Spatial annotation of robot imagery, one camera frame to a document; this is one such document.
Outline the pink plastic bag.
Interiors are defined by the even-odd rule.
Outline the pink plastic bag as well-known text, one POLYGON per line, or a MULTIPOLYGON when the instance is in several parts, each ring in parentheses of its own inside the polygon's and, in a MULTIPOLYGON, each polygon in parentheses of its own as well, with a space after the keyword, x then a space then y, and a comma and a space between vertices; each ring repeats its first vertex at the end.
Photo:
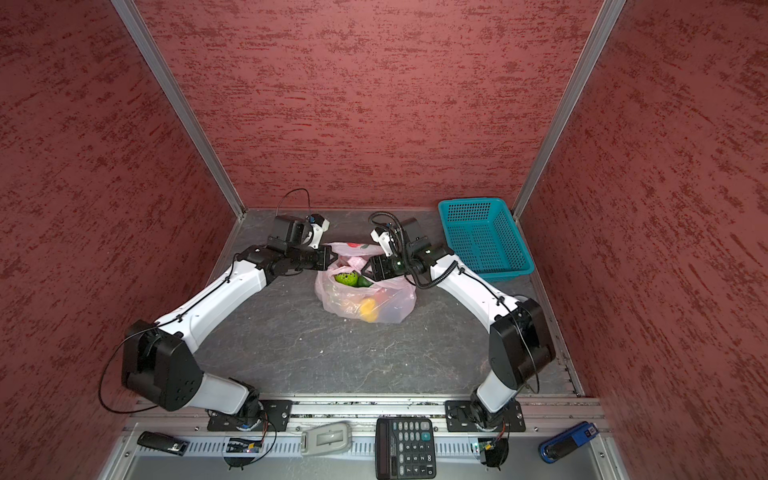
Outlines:
POLYGON ((360 302, 373 298, 379 307, 379 316, 374 323, 398 324, 414 310, 416 287, 404 277, 378 282, 370 280, 373 285, 369 288, 353 288, 334 280, 338 273, 356 271, 362 275, 367 260, 384 253, 380 246, 345 242, 333 242, 330 246, 338 258, 326 271, 317 273, 314 284, 315 294, 327 312, 361 320, 358 314, 360 302))

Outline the teal plastic perforated basket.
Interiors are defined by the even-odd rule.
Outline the teal plastic perforated basket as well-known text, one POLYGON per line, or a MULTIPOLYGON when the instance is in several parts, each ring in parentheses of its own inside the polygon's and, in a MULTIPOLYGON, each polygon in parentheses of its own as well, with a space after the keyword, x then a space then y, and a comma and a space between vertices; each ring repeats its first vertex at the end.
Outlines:
POLYGON ((448 246, 488 282, 527 276, 534 262, 506 202, 500 198, 444 200, 438 212, 448 246))

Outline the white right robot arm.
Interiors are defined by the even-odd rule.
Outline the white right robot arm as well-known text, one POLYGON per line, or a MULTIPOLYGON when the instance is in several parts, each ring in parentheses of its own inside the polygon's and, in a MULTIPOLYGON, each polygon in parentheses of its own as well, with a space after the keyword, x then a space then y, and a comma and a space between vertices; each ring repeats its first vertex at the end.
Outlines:
POLYGON ((536 300, 504 294, 443 246, 377 255, 366 261, 362 274, 371 281, 402 277, 419 289, 440 288, 480 321, 488 334, 490 371, 467 407, 479 429, 499 428, 523 388, 540 390, 540 372, 555 360, 556 352, 536 300))

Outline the green fruit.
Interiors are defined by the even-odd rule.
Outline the green fruit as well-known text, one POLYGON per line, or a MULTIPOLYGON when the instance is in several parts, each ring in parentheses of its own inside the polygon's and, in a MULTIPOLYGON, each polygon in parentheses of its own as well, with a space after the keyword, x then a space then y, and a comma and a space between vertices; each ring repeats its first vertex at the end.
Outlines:
POLYGON ((369 279, 356 271, 338 273, 334 276, 334 280, 337 283, 353 288, 369 288, 373 285, 369 279))

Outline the yellow fruit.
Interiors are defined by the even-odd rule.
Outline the yellow fruit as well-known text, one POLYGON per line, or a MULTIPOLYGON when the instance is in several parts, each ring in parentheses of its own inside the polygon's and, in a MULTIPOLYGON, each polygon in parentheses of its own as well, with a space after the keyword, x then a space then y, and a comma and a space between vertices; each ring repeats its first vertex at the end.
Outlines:
POLYGON ((379 316, 378 303, 373 298, 365 298, 359 304, 358 314, 361 320, 374 323, 379 316))

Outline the grey plastic device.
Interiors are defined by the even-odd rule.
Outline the grey plastic device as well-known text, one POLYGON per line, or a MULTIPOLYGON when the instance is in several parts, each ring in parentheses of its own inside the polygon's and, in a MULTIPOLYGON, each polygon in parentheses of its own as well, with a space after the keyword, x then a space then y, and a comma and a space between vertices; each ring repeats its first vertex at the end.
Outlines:
POLYGON ((347 452, 352 445, 352 427, 347 422, 318 426, 302 433, 300 454, 303 457, 326 456, 347 452))

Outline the black calculator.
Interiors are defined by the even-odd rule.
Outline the black calculator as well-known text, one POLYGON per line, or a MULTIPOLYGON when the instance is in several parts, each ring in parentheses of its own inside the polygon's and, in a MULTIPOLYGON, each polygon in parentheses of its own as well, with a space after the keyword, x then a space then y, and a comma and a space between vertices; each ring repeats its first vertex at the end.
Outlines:
POLYGON ((436 448, 427 417, 379 417, 375 429, 378 480, 434 479, 436 448))

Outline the circuit board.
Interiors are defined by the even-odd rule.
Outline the circuit board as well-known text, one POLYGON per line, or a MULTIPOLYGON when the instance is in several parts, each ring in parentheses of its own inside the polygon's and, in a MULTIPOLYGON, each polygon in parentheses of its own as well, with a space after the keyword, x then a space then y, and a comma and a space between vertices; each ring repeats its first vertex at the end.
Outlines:
POLYGON ((509 455, 509 442, 506 438, 479 439, 479 461, 488 468, 501 469, 509 455))
POLYGON ((225 447, 225 452, 227 454, 256 455, 260 453, 262 446, 262 440, 229 438, 225 447))

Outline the black small device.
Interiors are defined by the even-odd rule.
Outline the black small device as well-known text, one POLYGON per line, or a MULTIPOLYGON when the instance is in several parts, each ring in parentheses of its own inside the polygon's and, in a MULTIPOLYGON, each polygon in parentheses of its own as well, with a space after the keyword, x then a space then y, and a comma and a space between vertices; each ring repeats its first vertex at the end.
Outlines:
POLYGON ((186 440, 150 431, 142 432, 137 444, 150 450, 176 456, 184 456, 189 447, 189 442, 186 440))

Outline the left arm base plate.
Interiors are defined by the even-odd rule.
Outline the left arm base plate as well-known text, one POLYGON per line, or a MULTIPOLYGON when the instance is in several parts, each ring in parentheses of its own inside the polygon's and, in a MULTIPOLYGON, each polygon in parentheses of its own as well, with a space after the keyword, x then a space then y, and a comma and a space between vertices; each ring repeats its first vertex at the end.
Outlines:
POLYGON ((291 400, 260 399, 247 402, 237 413, 225 414, 207 410, 209 432, 236 432, 256 434, 271 429, 284 432, 287 428, 293 402, 291 400))

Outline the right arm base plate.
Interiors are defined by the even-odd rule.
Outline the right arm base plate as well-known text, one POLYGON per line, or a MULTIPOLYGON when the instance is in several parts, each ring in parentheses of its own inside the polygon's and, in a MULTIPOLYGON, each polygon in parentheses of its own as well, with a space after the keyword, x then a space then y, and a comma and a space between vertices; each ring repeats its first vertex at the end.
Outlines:
POLYGON ((526 431, 521 405, 515 399, 497 412, 488 411, 479 400, 449 400, 444 403, 444 408, 449 432, 526 431))

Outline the aluminium front rail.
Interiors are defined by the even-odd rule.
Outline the aluminium front rail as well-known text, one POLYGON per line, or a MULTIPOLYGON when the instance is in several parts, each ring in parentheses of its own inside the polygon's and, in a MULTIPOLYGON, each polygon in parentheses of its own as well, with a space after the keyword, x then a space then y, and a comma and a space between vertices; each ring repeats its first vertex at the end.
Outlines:
MULTIPOLYGON (((264 394, 261 404, 272 422, 285 427, 289 433, 334 421, 348 421, 365 429, 380 416, 427 416, 442 431, 446 428, 446 419, 452 415, 446 407, 451 399, 435 395, 264 394)), ((592 422, 605 433, 611 431, 597 398, 519 395, 516 403, 507 409, 506 416, 512 423, 524 423, 527 434, 557 432, 581 421, 592 422)), ((128 416, 120 431, 158 429, 201 435, 207 431, 208 422, 209 416, 202 408, 185 407, 174 412, 152 409, 128 416)))

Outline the aluminium corner post left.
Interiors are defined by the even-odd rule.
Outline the aluminium corner post left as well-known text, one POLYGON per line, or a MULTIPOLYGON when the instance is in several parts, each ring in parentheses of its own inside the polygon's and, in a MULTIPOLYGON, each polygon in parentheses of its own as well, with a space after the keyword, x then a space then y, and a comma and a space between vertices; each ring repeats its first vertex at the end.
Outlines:
POLYGON ((139 49, 144 61, 161 87, 166 99, 197 152, 200 154, 235 217, 238 221, 242 221, 247 214, 247 207, 237 193, 219 156, 216 154, 167 61, 153 39, 136 3, 129 0, 112 0, 111 4, 139 49))

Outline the aluminium corner post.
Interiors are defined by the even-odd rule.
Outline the aluminium corner post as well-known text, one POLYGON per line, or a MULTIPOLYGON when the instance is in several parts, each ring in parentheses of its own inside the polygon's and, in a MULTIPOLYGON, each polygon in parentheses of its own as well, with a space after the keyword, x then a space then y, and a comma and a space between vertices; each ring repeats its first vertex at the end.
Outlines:
POLYGON ((572 74, 563 91, 552 122, 543 137, 530 171, 522 185, 514 206, 513 218, 520 223, 523 213, 531 200, 558 141, 577 106, 587 82, 601 56, 601 53, 614 29, 626 4, 625 0, 605 0, 602 2, 595 22, 587 36, 583 49, 575 64, 572 74))
POLYGON ((136 3, 129 0, 112 0, 111 4, 139 49, 144 61, 161 87, 166 99, 197 152, 200 154, 235 217, 238 221, 242 221, 247 214, 247 207, 237 193, 219 156, 216 154, 167 61, 153 39, 136 3))

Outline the aluminium corner post right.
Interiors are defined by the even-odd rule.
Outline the aluminium corner post right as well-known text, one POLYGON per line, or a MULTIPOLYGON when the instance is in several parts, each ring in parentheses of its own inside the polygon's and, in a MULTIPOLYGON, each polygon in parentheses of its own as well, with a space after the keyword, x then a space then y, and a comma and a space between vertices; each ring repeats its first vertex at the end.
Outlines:
POLYGON ((520 223, 523 213, 531 200, 558 141, 577 106, 587 82, 601 56, 601 53, 614 29, 626 4, 625 0, 605 0, 602 2, 595 22, 587 36, 583 49, 575 64, 572 74, 563 91, 552 122, 543 137, 530 171, 522 185, 514 206, 513 218, 520 223))

